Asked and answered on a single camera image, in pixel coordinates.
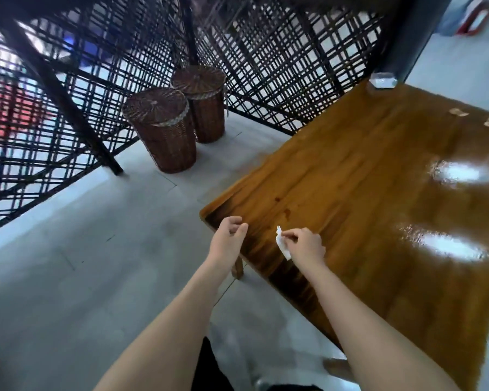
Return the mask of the person's left forearm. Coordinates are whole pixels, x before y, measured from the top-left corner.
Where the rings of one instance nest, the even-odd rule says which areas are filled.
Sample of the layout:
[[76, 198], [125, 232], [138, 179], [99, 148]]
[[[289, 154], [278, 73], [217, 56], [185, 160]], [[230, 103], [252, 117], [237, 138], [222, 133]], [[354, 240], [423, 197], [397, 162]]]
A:
[[218, 289], [234, 262], [208, 256], [93, 391], [190, 391]]

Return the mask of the red and white box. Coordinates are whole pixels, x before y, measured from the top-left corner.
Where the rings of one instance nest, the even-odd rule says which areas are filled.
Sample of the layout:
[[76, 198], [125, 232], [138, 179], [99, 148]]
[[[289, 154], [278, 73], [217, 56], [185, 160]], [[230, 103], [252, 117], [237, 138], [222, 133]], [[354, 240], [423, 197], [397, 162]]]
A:
[[444, 37], [474, 36], [489, 19], [489, 0], [453, 0], [433, 33]]

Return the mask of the person's right hand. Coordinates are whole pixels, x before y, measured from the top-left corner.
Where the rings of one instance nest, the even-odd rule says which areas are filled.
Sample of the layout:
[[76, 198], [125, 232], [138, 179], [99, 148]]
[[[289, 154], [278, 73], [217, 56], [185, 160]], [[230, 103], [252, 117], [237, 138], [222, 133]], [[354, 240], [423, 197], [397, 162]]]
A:
[[297, 243], [287, 243], [291, 260], [295, 266], [306, 273], [324, 265], [326, 249], [320, 235], [308, 228], [295, 228], [283, 231], [282, 235], [297, 235]]

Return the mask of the brown wooden table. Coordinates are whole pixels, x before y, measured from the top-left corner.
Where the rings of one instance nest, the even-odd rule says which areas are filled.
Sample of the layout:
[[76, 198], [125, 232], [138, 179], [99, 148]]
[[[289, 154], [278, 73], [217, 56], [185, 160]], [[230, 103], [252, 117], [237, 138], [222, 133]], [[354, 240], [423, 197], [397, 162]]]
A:
[[[469, 115], [457, 117], [459, 108]], [[489, 111], [364, 80], [200, 211], [249, 224], [241, 257], [341, 348], [275, 243], [307, 227], [374, 312], [477, 391], [489, 341]]]

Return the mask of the person's black clothing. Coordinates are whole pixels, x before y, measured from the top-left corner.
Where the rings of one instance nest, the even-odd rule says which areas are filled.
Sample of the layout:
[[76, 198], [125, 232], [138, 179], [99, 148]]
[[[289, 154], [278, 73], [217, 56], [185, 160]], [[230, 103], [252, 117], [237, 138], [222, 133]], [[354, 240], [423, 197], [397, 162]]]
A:
[[[255, 391], [323, 391], [315, 385], [254, 383]], [[227, 376], [219, 368], [209, 338], [202, 341], [191, 391], [235, 391]]]

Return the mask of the brown wicker basket with lid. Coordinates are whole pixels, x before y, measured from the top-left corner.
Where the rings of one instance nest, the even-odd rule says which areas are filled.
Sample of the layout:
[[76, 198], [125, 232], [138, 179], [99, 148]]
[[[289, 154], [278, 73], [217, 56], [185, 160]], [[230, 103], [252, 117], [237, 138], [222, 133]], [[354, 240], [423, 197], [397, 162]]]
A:
[[225, 73], [215, 67], [189, 65], [173, 74], [171, 86], [189, 100], [196, 141], [201, 144], [218, 141], [225, 133]]
[[171, 87], [151, 87], [129, 97], [122, 106], [159, 170], [175, 174], [196, 162], [196, 138], [189, 102]]

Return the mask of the person's right forearm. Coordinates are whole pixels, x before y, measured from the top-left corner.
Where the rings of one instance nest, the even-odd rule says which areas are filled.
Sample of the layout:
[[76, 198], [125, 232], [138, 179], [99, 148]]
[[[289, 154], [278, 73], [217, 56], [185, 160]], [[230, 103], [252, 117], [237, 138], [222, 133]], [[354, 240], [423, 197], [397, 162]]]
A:
[[461, 391], [422, 350], [356, 297], [321, 258], [293, 262], [312, 285], [362, 391]]

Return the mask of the black metal lattice screen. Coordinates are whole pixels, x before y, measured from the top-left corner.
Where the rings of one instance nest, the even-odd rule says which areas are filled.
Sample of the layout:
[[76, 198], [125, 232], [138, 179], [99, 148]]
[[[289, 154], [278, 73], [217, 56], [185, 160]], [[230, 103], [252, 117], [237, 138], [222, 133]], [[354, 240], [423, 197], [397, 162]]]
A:
[[293, 135], [371, 71], [401, 0], [0, 0], [0, 228], [138, 141], [132, 94], [197, 62]]

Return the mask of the clear glass ashtray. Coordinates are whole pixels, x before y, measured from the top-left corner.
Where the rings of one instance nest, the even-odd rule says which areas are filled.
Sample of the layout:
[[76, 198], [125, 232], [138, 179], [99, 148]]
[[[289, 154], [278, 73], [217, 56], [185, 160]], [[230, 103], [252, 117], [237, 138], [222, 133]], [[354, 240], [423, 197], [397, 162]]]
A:
[[391, 90], [396, 88], [398, 79], [391, 72], [374, 72], [369, 77], [369, 83], [376, 90]]

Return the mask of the person's left hand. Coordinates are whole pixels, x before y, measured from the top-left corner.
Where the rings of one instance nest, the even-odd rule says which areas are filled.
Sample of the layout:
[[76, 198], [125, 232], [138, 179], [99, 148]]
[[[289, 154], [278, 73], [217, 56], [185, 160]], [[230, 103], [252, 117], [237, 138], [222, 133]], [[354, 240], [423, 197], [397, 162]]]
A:
[[216, 265], [226, 274], [230, 272], [236, 260], [240, 255], [242, 245], [232, 243], [231, 227], [234, 224], [245, 223], [241, 216], [225, 217], [214, 233], [209, 246], [209, 254], [207, 260]]

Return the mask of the white tissue paper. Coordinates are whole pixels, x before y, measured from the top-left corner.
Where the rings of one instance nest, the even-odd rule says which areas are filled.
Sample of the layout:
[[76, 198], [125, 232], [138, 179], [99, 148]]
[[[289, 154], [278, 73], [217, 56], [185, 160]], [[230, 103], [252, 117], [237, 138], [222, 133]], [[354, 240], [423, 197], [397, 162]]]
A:
[[288, 249], [288, 246], [284, 240], [284, 237], [282, 236], [282, 229], [281, 227], [278, 225], [276, 227], [276, 236], [275, 236], [275, 241], [276, 241], [276, 244], [279, 248], [279, 250], [281, 251], [283, 257], [287, 260], [287, 261], [291, 261], [291, 253]]

